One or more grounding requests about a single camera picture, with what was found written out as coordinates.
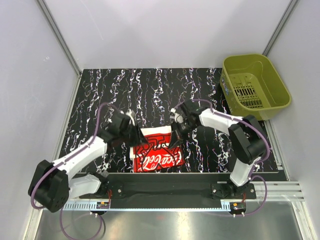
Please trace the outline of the white t shirt red print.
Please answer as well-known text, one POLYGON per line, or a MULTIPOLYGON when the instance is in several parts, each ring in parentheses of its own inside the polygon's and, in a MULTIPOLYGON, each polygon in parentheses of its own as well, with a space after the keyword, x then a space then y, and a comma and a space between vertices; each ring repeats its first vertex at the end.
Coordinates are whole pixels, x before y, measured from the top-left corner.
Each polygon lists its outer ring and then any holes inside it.
POLYGON ((179 146, 169 148, 171 141, 171 127, 169 125, 142 128, 141 132, 148 143, 131 147, 129 153, 135 173, 179 167, 185 163, 183 152, 179 146))

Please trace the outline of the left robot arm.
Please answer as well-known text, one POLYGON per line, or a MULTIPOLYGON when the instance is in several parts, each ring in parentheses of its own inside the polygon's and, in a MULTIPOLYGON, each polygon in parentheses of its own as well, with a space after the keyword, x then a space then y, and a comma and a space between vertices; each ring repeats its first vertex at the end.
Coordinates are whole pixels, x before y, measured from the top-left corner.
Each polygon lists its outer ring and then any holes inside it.
POLYGON ((89 163, 103 156, 121 143, 130 147, 147 144, 135 112, 128 110, 115 113, 106 128, 96 131, 84 144, 69 154, 52 162, 42 160, 36 166, 28 195, 34 209, 46 208, 55 213, 63 208, 69 199, 93 194, 103 198, 108 186, 95 173, 74 179, 74 176, 89 163))

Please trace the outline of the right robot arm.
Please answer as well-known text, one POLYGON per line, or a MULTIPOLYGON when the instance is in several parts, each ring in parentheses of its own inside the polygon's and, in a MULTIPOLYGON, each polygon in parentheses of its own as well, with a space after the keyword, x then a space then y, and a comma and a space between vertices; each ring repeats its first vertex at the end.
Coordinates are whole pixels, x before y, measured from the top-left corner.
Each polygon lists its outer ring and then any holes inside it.
POLYGON ((171 137, 168 147, 185 142, 198 127, 218 130, 229 136, 235 165, 226 183, 213 189, 216 198, 239 198, 251 181, 255 166, 269 158, 270 147, 266 134, 253 115, 245 117, 222 113, 213 106, 197 105, 197 99, 179 103, 170 110, 171 137))

